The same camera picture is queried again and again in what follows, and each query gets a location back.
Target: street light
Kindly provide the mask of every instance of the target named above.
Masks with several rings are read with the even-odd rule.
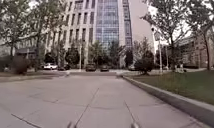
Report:
[[[161,33],[158,31],[154,32],[155,41],[158,41],[159,54],[160,54],[160,75],[162,75],[162,55],[161,55]]]

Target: parked car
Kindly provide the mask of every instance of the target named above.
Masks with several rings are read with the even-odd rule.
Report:
[[[44,65],[45,70],[56,70],[58,66],[56,64],[47,63]]]
[[[65,66],[64,66],[64,68],[65,68],[65,70],[70,70],[70,64],[66,64]]]
[[[87,64],[85,70],[86,72],[95,72],[96,66],[95,64]]]
[[[128,67],[128,70],[129,70],[129,71],[135,71],[134,65],[130,65],[130,66]]]
[[[100,67],[100,71],[101,72],[108,72],[109,71],[109,66],[108,65],[102,65]]]

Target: grass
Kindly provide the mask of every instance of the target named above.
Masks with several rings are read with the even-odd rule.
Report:
[[[214,71],[132,76],[133,79],[214,105]]]

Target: pavement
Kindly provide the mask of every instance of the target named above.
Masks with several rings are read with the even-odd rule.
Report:
[[[204,128],[115,76],[0,83],[0,128]]]

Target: tree trunk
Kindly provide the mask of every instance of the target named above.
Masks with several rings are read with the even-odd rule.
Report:
[[[13,60],[13,50],[14,50],[14,43],[11,43],[11,49],[10,49],[10,60]]]
[[[174,46],[174,40],[172,35],[170,36],[170,40],[171,40],[171,56],[172,56],[172,62],[171,62],[171,69],[174,72],[175,71],[175,46]]]
[[[207,49],[207,70],[211,70],[211,57],[210,57],[210,49],[209,49],[209,44],[207,41],[207,37],[206,37],[206,32],[203,33],[203,39],[206,45],[206,49]]]
[[[39,63],[40,63],[40,60],[39,60],[39,48],[40,48],[40,39],[41,39],[41,32],[38,33],[38,36],[37,36],[37,41],[36,41],[36,51],[35,51],[35,72],[38,71],[39,69]]]

